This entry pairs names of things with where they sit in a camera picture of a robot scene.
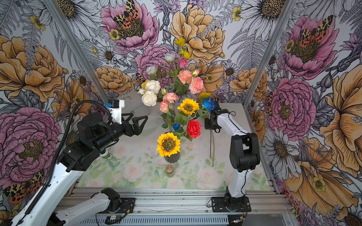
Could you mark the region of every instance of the floral tablecloth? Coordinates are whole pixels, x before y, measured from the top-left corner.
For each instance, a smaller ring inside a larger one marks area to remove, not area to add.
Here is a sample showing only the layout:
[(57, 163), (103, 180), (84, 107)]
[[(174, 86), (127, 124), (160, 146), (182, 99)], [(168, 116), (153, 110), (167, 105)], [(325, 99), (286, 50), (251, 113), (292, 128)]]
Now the floral tablecloth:
[[(234, 119), (247, 131), (250, 130), (241, 104), (220, 104), (221, 108), (235, 111)], [(105, 162), (96, 159), (82, 175), (80, 187), (112, 188), (167, 188), (167, 189), (219, 189), (224, 190), (232, 178), (229, 160), (230, 137), (221, 130), (213, 132), (215, 158), (210, 158), (210, 130), (201, 130), (200, 137), (192, 142), (181, 139), (181, 157), (173, 163), (176, 169), (172, 178), (166, 176), (168, 164), (156, 151), (157, 139), (167, 132), (158, 106), (150, 107), (150, 115), (139, 136), (122, 136), (109, 148), (113, 157)], [(247, 179), (246, 190), (270, 190), (261, 163)]]

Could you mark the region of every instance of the sunflower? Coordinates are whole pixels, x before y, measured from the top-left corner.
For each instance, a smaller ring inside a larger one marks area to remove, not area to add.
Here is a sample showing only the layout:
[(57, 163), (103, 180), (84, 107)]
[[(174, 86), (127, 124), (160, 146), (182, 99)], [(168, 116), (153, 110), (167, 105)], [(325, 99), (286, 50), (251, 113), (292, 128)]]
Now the sunflower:
[(193, 99), (185, 98), (182, 104), (177, 108), (187, 115), (192, 115), (196, 110), (199, 110), (199, 104)]
[(177, 136), (173, 135), (173, 133), (161, 134), (157, 142), (159, 143), (157, 145), (157, 151), (160, 152), (161, 157), (166, 155), (170, 157), (180, 152), (180, 140)]

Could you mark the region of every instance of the painted peony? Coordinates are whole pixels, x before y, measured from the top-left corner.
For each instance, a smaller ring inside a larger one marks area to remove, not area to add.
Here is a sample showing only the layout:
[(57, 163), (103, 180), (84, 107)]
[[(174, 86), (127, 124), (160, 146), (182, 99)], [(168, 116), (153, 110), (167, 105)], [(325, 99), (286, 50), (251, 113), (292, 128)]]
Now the painted peony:
[(157, 42), (159, 32), (157, 18), (151, 16), (144, 4), (140, 6), (136, 0), (134, 3), (139, 9), (139, 18), (135, 19), (129, 29), (124, 29), (113, 20), (115, 16), (124, 14), (126, 4), (123, 4), (122, 7), (117, 4), (115, 8), (110, 6), (109, 9), (101, 9), (102, 23), (105, 25), (103, 31), (110, 34), (110, 41), (115, 42), (117, 52), (132, 52)]
[(301, 78), (282, 78), (273, 91), (272, 116), (269, 125), (278, 128), (296, 141), (302, 138), (313, 124), (316, 106), (312, 102), (312, 89)]
[(317, 21), (302, 16), (291, 30), (291, 34), (288, 35), (281, 63), (283, 68), (290, 71), (294, 76), (302, 76), (306, 80), (313, 79), (333, 61), (337, 51), (332, 50), (339, 31), (339, 29), (334, 30), (334, 18), (331, 19), (327, 36), (321, 42), (311, 40), (306, 47), (302, 47), (300, 44), (302, 41), (300, 31), (303, 29), (313, 30), (322, 21), (323, 19)]
[(61, 133), (55, 118), (38, 108), (23, 107), (0, 116), (0, 186), (24, 184), (53, 159)]
[(142, 54), (136, 56), (137, 72), (145, 79), (152, 80), (147, 73), (147, 68), (156, 66), (156, 78), (160, 82), (161, 87), (164, 88), (168, 85), (169, 81), (169, 68), (170, 64), (165, 60), (164, 54), (175, 53), (175, 60), (171, 63), (171, 68), (175, 70), (180, 63), (179, 55), (174, 51), (169, 51), (166, 47), (154, 45), (147, 47)]

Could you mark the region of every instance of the vase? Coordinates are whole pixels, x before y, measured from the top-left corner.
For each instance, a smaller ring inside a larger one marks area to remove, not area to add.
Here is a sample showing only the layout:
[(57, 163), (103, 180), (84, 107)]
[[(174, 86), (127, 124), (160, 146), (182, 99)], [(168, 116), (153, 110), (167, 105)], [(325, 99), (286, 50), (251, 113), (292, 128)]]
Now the vase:
[(170, 157), (165, 156), (165, 160), (169, 163), (175, 163), (180, 159), (180, 152), (178, 152), (177, 154), (172, 154)]

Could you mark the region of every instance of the white rose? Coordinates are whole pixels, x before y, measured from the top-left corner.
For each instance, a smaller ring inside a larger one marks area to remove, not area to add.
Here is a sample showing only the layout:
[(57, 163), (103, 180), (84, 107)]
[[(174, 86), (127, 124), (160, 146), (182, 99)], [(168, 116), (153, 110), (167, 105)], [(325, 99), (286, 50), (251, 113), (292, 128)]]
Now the white rose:
[(146, 73), (149, 74), (149, 75), (156, 74), (156, 71), (157, 71), (157, 66), (155, 66), (155, 65), (149, 66), (146, 69)]
[(150, 80), (146, 83), (146, 86), (144, 88), (146, 90), (153, 91), (154, 94), (157, 94), (161, 89), (161, 85), (159, 81)]
[(147, 90), (142, 96), (142, 102), (146, 106), (155, 106), (157, 101), (156, 94), (153, 91)]
[(123, 177), (129, 182), (135, 182), (143, 174), (143, 167), (138, 163), (128, 163), (123, 171)]
[(172, 63), (175, 60), (176, 55), (172, 52), (171, 53), (168, 52), (168, 53), (164, 54), (164, 57), (167, 62)]
[(201, 189), (218, 189), (222, 185), (221, 175), (211, 168), (200, 169), (197, 181), (197, 186)]
[(180, 178), (173, 177), (173, 178), (168, 179), (166, 188), (168, 188), (168, 189), (182, 189), (182, 188), (184, 188), (184, 185), (182, 183), (182, 180), (180, 180)]

